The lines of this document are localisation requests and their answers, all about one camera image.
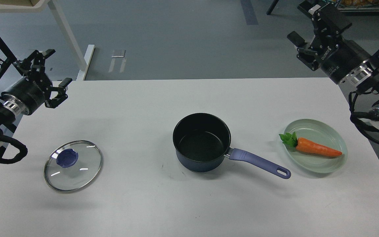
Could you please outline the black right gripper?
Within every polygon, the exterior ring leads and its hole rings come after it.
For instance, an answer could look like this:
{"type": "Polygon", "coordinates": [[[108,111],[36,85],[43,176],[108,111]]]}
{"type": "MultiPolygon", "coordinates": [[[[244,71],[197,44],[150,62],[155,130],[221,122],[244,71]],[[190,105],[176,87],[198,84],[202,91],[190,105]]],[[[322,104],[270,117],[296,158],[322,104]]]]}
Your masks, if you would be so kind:
{"type": "Polygon", "coordinates": [[[320,69],[335,84],[340,84],[346,75],[370,58],[370,54],[355,41],[341,39],[341,34],[352,23],[333,4],[310,3],[305,0],[297,8],[313,24],[312,44],[315,48],[296,31],[290,32],[287,39],[296,47],[296,58],[309,69],[320,69]]]}

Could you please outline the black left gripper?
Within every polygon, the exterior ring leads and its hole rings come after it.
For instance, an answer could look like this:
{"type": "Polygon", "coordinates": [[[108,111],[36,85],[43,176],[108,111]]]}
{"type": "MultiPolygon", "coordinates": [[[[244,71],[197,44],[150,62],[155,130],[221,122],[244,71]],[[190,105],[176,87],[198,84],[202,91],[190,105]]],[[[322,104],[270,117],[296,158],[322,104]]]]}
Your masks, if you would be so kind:
{"type": "Polygon", "coordinates": [[[45,62],[55,52],[54,49],[34,50],[27,58],[13,63],[23,78],[2,92],[3,106],[6,109],[16,116],[19,114],[29,116],[42,104],[54,109],[68,98],[66,92],[73,79],[65,78],[57,87],[54,87],[45,72],[45,62]]]}

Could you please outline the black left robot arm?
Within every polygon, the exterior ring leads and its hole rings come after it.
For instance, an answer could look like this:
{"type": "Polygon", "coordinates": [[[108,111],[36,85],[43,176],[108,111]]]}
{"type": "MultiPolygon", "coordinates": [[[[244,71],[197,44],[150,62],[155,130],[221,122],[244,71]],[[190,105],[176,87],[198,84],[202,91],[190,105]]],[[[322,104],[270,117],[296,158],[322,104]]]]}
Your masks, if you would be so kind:
{"type": "Polygon", "coordinates": [[[65,78],[54,86],[45,72],[45,62],[54,53],[54,49],[34,50],[23,60],[0,59],[2,69],[14,66],[21,75],[0,94],[0,164],[17,163],[28,153],[26,145],[6,135],[2,127],[15,132],[14,122],[20,115],[30,116],[42,105],[54,109],[68,98],[67,87],[72,79],[65,78]]]}

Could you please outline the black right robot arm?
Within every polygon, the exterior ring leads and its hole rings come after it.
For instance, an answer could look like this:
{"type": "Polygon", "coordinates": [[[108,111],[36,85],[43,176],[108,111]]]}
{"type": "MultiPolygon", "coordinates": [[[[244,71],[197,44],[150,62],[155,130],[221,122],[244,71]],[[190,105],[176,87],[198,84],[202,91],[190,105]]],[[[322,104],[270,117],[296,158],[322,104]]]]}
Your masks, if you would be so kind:
{"type": "Polygon", "coordinates": [[[321,69],[335,84],[349,82],[350,121],[368,140],[379,144],[370,132],[379,133],[379,49],[370,55],[342,33],[352,23],[332,4],[311,4],[302,1],[298,6],[314,28],[314,37],[306,42],[295,31],[287,39],[297,49],[297,59],[310,70],[321,69]]]}

